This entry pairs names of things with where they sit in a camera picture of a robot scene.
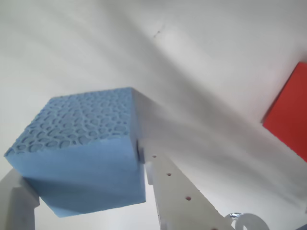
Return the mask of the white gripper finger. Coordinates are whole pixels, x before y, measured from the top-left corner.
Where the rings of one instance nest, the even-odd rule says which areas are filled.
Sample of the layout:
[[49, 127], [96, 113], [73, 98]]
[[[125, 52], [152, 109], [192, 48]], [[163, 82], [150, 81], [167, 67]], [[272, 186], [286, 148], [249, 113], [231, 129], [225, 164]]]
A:
[[39, 196], [15, 169], [0, 181], [1, 230], [34, 230], [39, 205]]
[[190, 179], [164, 153], [138, 140], [139, 158], [153, 186], [160, 229], [231, 230], [224, 218]]

